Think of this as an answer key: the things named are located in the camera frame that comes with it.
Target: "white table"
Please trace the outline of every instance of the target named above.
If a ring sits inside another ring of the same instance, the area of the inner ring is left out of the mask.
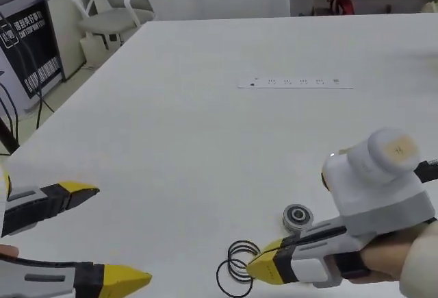
[[[133,297],[222,298],[215,271],[234,240],[285,236],[289,203],[337,215],[320,182],[328,153],[388,125],[438,156],[437,27],[434,14],[149,23],[6,164],[16,185],[74,179],[101,193],[3,241],[24,258],[151,272]],[[349,78],[354,90],[237,88],[254,75]],[[400,294],[256,282],[250,297]]]

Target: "black sign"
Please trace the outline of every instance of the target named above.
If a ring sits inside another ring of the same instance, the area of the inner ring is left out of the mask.
[[[41,1],[8,17],[8,21],[32,51],[42,87],[61,73],[61,62],[49,16],[45,1]],[[0,21],[0,27],[1,48],[23,85],[27,96],[32,98],[38,92],[38,76],[31,57],[5,21]],[[23,55],[25,68],[23,68],[15,46],[20,49]]]

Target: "ball bearing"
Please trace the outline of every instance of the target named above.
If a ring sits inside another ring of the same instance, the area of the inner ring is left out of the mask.
[[[309,208],[292,204],[283,212],[283,224],[290,234],[299,234],[313,223],[313,214]]]

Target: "human hand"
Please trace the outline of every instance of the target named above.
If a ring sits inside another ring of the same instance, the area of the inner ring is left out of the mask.
[[[399,281],[413,241],[428,227],[417,225],[393,234],[382,236],[361,251],[363,263],[371,274],[351,280],[354,284]]]
[[[0,253],[3,255],[17,258],[18,257],[18,248],[13,247],[11,245],[0,245]]]

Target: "sleeve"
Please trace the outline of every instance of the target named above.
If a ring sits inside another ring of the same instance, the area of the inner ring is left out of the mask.
[[[438,221],[412,244],[400,277],[400,292],[408,298],[438,297]]]

